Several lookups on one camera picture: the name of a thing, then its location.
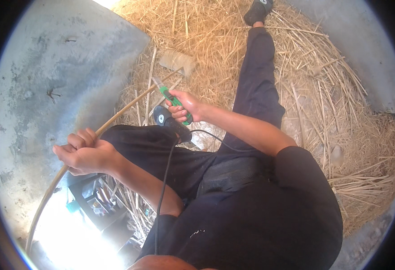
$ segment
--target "straw pile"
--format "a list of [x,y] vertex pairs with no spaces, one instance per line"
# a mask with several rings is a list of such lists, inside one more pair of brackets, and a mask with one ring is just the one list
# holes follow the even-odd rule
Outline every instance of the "straw pile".
[[[242,16],[250,3],[123,0],[117,4],[114,12],[152,38],[119,107],[147,89],[150,72],[158,77],[170,72],[157,62],[164,50],[173,49],[193,56],[198,67],[190,78],[178,81],[178,75],[166,85],[176,82],[176,89],[232,109],[246,51],[248,27]],[[281,1],[274,3],[265,25],[275,43],[276,87],[286,108],[282,130],[313,154],[336,193],[344,234],[349,235],[382,214],[394,198],[395,118],[370,110],[360,79],[319,25]],[[151,94],[149,111],[160,97],[157,92]],[[135,106],[117,123],[145,124],[146,115],[146,101],[142,100],[139,108]],[[216,150],[218,144],[211,140],[206,148]]]

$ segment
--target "leg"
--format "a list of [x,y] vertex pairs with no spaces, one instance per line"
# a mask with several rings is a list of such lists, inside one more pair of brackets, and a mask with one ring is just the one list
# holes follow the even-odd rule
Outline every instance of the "leg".
[[[101,138],[112,143],[126,159],[162,181],[176,135],[168,127],[117,125],[104,132]],[[215,153],[175,147],[167,184],[180,198],[193,199],[205,170],[214,159]]]
[[[248,32],[247,52],[239,75],[233,111],[281,127],[285,109],[281,106],[274,85],[274,42],[264,27]],[[226,144],[237,149],[253,149],[247,143],[227,133]],[[233,155],[234,151],[221,145],[218,156]]]

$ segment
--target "dry straw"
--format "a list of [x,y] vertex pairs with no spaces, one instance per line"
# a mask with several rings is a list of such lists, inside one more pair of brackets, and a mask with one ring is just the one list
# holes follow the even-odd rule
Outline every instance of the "dry straw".
[[[251,1],[239,0],[123,0],[113,9],[152,39],[125,87],[121,103],[135,98],[148,87],[152,52],[156,62],[165,50],[193,56],[198,63],[190,78],[177,89],[190,91],[202,101],[231,109],[238,75],[246,51],[248,27],[242,16]],[[282,130],[299,146],[309,150],[337,193],[349,235],[366,221],[382,214],[395,195],[395,117],[375,114],[365,103],[367,92],[360,78],[322,32],[290,5],[276,1],[265,23],[272,35],[275,84],[280,103],[286,108]],[[170,71],[156,64],[154,76]],[[180,78],[173,76],[170,87]],[[151,94],[150,108],[161,95]],[[138,125],[145,106],[136,107],[117,121]],[[138,217],[143,200],[125,190],[125,200],[134,201],[136,238],[142,243],[154,215]]]

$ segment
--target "shoe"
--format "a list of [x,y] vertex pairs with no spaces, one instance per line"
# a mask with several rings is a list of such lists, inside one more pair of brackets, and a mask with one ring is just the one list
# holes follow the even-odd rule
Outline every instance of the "shoe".
[[181,143],[191,141],[191,133],[190,130],[183,124],[177,122],[173,117],[170,111],[161,105],[157,105],[154,108],[154,121],[158,126],[166,126],[173,129],[175,133],[179,135],[181,138]]
[[271,12],[273,0],[254,0],[251,8],[244,15],[247,25],[253,26],[255,22],[265,22],[265,17]]

